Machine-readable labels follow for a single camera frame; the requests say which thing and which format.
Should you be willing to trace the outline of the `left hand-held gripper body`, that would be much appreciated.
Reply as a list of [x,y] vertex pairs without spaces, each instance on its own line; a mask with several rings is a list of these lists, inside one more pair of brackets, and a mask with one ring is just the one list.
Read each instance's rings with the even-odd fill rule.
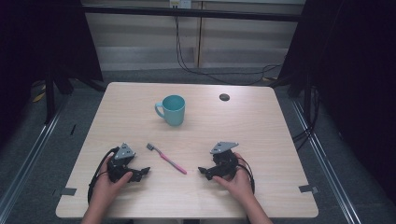
[[129,172],[132,172],[133,175],[140,175],[138,170],[128,167],[128,164],[134,156],[135,152],[126,143],[115,148],[114,155],[107,162],[107,172],[109,179],[113,183],[116,183]]

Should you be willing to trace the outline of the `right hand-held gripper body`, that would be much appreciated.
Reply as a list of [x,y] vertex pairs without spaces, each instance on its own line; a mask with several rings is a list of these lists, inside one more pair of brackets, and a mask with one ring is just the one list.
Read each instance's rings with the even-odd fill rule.
[[238,160],[233,154],[232,149],[237,146],[238,143],[235,142],[217,142],[215,144],[210,150],[215,166],[208,168],[212,175],[224,177],[235,171]]

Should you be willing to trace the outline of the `pink toothbrush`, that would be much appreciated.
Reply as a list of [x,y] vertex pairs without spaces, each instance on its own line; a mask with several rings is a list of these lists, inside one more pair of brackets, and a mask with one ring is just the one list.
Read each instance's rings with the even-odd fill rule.
[[182,168],[181,166],[179,166],[178,164],[176,164],[175,162],[173,162],[172,160],[170,160],[168,157],[166,157],[164,153],[162,153],[157,147],[155,147],[155,146],[152,145],[151,143],[148,143],[148,144],[147,144],[147,149],[150,150],[150,151],[156,151],[156,152],[159,154],[159,156],[160,156],[163,160],[167,161],[167,162],[168,162],[170,165],[172,165],[176,170],[178,170],[179,172],[181,172],[183,175],[186,175],[186,174],[187,174],[187,171],[186,171],[184,168]]

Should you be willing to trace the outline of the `teal cup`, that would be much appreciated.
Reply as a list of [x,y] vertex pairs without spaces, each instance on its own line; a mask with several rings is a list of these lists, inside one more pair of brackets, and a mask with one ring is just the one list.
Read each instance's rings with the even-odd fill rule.
[[186,102],[179,95],[168,95],[161,102],[156,103],[154,109],[170,126],[179,126],[184,121]]

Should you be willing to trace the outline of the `person's right hand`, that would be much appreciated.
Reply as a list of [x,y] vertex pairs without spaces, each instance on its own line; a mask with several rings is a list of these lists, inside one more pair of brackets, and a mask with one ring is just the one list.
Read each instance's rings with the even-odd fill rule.
[[235,156],[238,160],[235,175],[227,178],[214,176],[213,179],[226,188],[239,203],[250,204],[255,199],[255,196],[251,188],[246,163],[240,154],[235,153]]

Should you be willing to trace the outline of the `person's left hand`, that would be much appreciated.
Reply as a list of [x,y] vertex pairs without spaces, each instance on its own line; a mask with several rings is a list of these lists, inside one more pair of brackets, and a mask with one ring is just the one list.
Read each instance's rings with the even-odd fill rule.
[[100,174],[96,179],[93,187],[90,205],[104,205],[109,206],[118,196],[121,188],[128,183],[133,173],[128,172],[123,175],[117,182],[112,182],[107,172],[107,163],[110,156],[105,158],[104,163],[100,168]]

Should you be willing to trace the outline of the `black curtain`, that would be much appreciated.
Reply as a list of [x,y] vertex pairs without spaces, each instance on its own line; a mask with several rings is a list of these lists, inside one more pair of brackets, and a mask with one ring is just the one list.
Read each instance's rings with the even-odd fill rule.
[[82,0],[0,0],[0,143],[20,122],[31,86],[54,76],[103,79]]
[[396,204],[396,0],[305,0],[279,78],[317,87],[356,157]]

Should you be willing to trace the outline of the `metal floor rail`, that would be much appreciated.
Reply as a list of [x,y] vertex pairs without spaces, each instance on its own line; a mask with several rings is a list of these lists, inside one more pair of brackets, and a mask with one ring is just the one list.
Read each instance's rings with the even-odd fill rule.
[[61,97],[59,107],[55,110],[52,118],[44,124],[39,136],[35,140],[35,143],[30,148],[29,153],[22,160],[23,164],[18,168],[18,171],[15,177],[12,179],[10,186],[7,188],[4,195],[0,198],[0,224],[6,223],[15,202],[21,194],[21,190],[26,183],[29,174],[33,170],[33,167],[35,166],[38,157],[40,156],[43,148],[47,144],[54,128],[57,125],[60,114],[64,110],[68,101],[68,95],[63,95]]
[[347,195],[347,192],[341,184],[336,172],[334,171],[322,144],[313,131],[308,134],[308,140],[314,153],[316,154],[318,163],[326,176],[330,188],[332,189],[332,193],[338,202],[338,205],[340,206],[347,223],[362,224],[354,204]]

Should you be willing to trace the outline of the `white wall socket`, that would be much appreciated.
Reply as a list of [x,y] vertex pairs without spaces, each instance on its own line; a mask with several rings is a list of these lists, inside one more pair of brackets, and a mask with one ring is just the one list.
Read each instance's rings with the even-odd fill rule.
[[191,9],[191,0],[169,0],[170,8]]

